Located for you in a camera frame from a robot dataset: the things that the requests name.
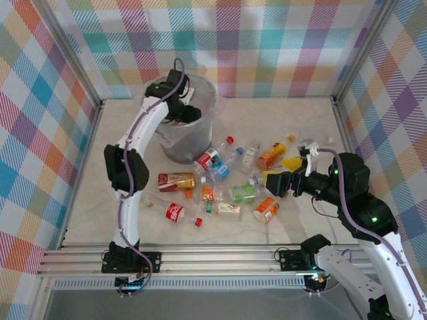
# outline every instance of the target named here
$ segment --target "trash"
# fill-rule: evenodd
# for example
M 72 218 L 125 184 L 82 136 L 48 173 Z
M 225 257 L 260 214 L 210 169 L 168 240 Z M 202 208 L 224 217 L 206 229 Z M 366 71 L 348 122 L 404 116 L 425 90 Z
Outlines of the trash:
M 196 175 L 203 175 L 209 167 L 214 163 L 218 163 L 221 156 L 224 155 L 227 147 L 233 144 L 233 137 L 227 137 L 225 141 L 222 141 L 215 147 L 210 147 L 208 150 L 203 152 L 200 157 L 193 162 L 193 170 Z
M 203 187 L 201 192 L 195 190 L 187 190 L 185 196 L 188 199 L 199 201 L 224 201 L 226 199 L 226 192 L 221 187 Z
M 238 147 L 235 151 L 226 155 L 222 161 L 210 167 L 207 170 L 206 176 L 209 177 L 214 184 L 222 181 L 239 163 L 240 157 L 243 153 L 244 150 L 241 147 Z
M 193 173 L 159 173 L 157 185 L 160 192 L 194 189 Z
M 296 138 L 293 135 L 290 135 L 286 142 L 275 143 L 269 151 L 264 152 L 261 157 L 257 159 L 257 167 L 262 171 L 268 170 L 282 155 L 286 153 L 288 150 L 286 146 L 293 143 L 295 139 Z
M 252 203 L 257 196 L 265 194 L 266 188 L 263 185 L 242 185 L 228 189 L 232 203 Z
M 232 217 L 241 220 L 243 216 L 243 207 L 231 203 L 201 201 L 199 204 L 199 212 L 213 213 L 215 215 L 221 215 L 223 217 Z
M 182 205 L 164 201 L 154 197 L 153 195 L 146 195 L 144 198 L 144 204 L 147 208 L 165 214 L 166 219 L 169 219 L 174 223 L 180 223 L 185 217 L 185 208 Z M 199 227 L 201 222 L 196 220 L 195 225 Z
M 258 140 L 254 139 L 249 145 L 249 147 L 246 149 L 241 166 L 243 172 L 249 172 L 252 168 L 252 165 L 256 160 L 256 155 L 260 150 L 260 145 L 261 143 Z
M 279 203 L 275 202 L 273 198 L 268 197 L 255 209 L 255 218 L 267 223 L 277 213 L 279 208 Z
M 270 168 L 270 171 L 287 171 L 287 169 L 283 165 L 277 165 L 275 167 Z M 249 184 L 251 185 L 264 185 L 264 180 L 262 179 L 263 171 L 259 171 L 255 173 L 252 177 L 248 179 Z

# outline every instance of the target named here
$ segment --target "yellow object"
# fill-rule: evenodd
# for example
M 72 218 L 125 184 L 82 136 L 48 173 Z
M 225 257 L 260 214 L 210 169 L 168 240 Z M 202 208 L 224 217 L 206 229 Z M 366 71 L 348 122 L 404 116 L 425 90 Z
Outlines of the yellow object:
M 283 171 L 263 171 L 262 172 L 262 181 L 264 185 L 267 185 L 267 176 L 268 175 L 277 175 L 278 173 L 282 173 Z
M 299 157 L 288 158 L 282 161 L 282 165 L 287 168 L 290 172 L 294 172 L 296 169 L 301 167 L 302 159 Z

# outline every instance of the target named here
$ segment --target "colorful checkered backdrop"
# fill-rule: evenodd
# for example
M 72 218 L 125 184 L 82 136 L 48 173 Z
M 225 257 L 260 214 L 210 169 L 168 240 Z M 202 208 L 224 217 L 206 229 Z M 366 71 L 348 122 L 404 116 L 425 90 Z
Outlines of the colorful checkered backdrop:
M 401 0 L 344 99 L 372 190 L 397 215 L 427 289 L 427 0 Z
M 225 97 L 329 96 L 381 2 L 50 0 L 99 94 L 116 99 L 175 56 Z
M 22 319 L 95 108 L 30 0 L 0 0 L 0 319 Z

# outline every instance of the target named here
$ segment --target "small bottle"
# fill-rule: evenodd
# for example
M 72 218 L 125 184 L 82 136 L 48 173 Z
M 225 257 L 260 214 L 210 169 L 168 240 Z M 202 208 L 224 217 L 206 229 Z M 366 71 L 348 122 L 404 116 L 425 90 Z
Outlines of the small bottle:
M 214 215 L 221 215 L 222 217 L 242 220 L 243 207 L 225 202 L 201 201 L 199 204 L 199 212 L 213 213 Z
M 221 156 L 224 155 L 224 151 L 227 146 L 233 144 L 233 137 L 227 137 L 227 139 L 221 142 L 216 147 L 210 147 L 208 150 L 197 158 L 193 163 L 193 171 L 196 175 L 204 175 L 209 167 L 220 161 Z
M 243 153 L 243 148 L 238 147 L 235 151 L 226 155 L 223 161 L 211 166 L 207 170 L 206 176 L 209 177 L 214 184 L 224 180 L 230 174 L 230 171 L 239 163 Z
M 268 197 L 255 209 L 255 218 L 267 223 L 277 213 L 279 208 L 279 203 L 275 203 L 273 198 Z
M 290 135 L 285 142 L 278 142 L 273 145 L 273 147 L 264 152 L 261 157 L 259 157 L 256 161 L 257 167 L 262 171 L 267 171 L 274 163 L 276 163 L 282 155 L 286 153 L 288 148 L 286 145 L 293 143 L 295 141 L 295 137 Z
M 225 201 L 226 192 L 221 187 L 202 187 L 200 190 L 187 190 L 185 197 L 199 201 Z
M 252 165 L 256 160 L 256 155 L 260 150 L 260 145 L 261 143 L 258 140 L 254 139 L 249 145 L 249 147 L 246 149 L 241 166 L 243 172 L 248 172 L 252 168 Z
M 270 171 L 287 171 L 283 165 L 276 165 L 275 167 L 270 168 Z M 252 177 L 248 179 L 250 185 L 264 185 L 264 180 L 262 179 L 263 171 L 255 173 Z
M 252 203 L 255 197 L 266 194 L 263 185 L 242 185 L 228 189 L 228 195 L 232 203 Z
M 180 223 L 185 217 L 185 208 L 182 205 L 161 200 L 153 195 L 146 195 L 144 203 L 147 208 L 165 214 L 166 219 L 169 219 L 174 223 Z M 203 220 L 197 218 L 194 225 L 200 227 L 202 223 Z

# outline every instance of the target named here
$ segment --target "blue bottle label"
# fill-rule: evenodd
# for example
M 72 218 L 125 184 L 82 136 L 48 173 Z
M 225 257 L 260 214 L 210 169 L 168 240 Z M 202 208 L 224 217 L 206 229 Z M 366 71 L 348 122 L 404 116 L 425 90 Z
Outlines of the blue bottle label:
M 215 167 L 215 170 L 220 174 L 221 179 L 224 179 L 230 174 L 230 168 L 225 163 Z

